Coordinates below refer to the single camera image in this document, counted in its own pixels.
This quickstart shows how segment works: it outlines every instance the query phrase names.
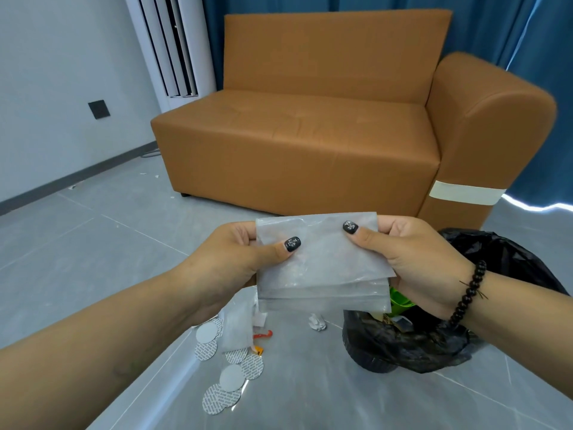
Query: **black trash bag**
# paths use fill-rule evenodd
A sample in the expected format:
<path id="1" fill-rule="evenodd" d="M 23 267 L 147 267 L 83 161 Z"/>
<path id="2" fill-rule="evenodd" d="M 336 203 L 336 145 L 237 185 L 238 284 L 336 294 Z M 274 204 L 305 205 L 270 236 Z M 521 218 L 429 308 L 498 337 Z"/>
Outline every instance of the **black trash bag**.
<path id="1" fill-rule="evenodd" d="M 543 262 L 510 239 L 494 232 L 448 228 L 442 237 L 471 262 L 484 260 L 488 270 L 568 294 Z M 412 321 L 414 332 L 400 332 L 368 312 L 344 311 L 343 342 L 352 359 L 376 373 L 401 366 L 417 373 L 429 373 L 459 365 L 486 343 L 459 325 L 447 322 L 417 306 L 402 313 Z"/>

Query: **floor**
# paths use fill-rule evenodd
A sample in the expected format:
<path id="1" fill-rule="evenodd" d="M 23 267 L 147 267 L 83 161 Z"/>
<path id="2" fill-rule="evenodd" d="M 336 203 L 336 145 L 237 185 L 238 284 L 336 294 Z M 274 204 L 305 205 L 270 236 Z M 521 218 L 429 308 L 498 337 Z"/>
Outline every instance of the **floor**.
<path id="1" fill-rule="evenodd" d="M 0 216 L 0 347 L 182 261 L 218 226 L 268 216 L 173 193 L 161 157 L 135 159 Z M 573 214 L 501 201 L 485 229 L 536 253 L 573 294 Z M 308 314 L 274 312 L 265 370 L 233 411 L 207 416 L 204 391 L 224 359 L 193 357 L 188 331 L 91 426 L 183 428 L 573 428 L 573 403 L 494 347 L 432 374 L 372 374 Z"/>

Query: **forearm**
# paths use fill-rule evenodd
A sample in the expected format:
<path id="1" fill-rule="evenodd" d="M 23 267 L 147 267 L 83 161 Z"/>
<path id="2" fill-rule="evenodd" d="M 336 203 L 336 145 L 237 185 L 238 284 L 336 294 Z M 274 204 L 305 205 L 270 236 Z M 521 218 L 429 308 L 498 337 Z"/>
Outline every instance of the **forearm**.
<path id="1" fill-rule="evenodd" d="M 87 427 L 193 312 L 168 272 L 0 350 L 0 428 Z"/>
<path id="2" fill-rule="evenodd" d="M 573 398 L 573 299 L 488 272 L 462 324 Z"/>

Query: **brown leather sofa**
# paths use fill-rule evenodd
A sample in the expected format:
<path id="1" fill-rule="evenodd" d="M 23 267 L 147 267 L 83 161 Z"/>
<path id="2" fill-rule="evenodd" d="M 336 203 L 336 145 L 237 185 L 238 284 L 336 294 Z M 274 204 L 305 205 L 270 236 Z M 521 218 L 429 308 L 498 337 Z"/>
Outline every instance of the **brown leather sofa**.
<path id="1" fill-rule="evenodd" d="M 438 64 L 451 15 L 227 15 L 224 89 L 151 123 L 173 189 L 287 216 L 479 228 L 556 108 L 469 54 Z"/>

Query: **red plastic object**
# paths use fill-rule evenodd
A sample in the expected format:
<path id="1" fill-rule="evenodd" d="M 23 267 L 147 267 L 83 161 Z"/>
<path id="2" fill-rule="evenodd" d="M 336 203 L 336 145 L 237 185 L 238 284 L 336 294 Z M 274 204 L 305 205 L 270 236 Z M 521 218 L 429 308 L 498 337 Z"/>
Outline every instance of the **red plastic object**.
<path id="1" fill-rule="evenodd" d="M 269 330 L 267 333 L 265 334 L 256 334 L 253 335 L 253 339 L 256 340 L 257 338 L 270 338 L 273 336 L 273 331 Z"/>

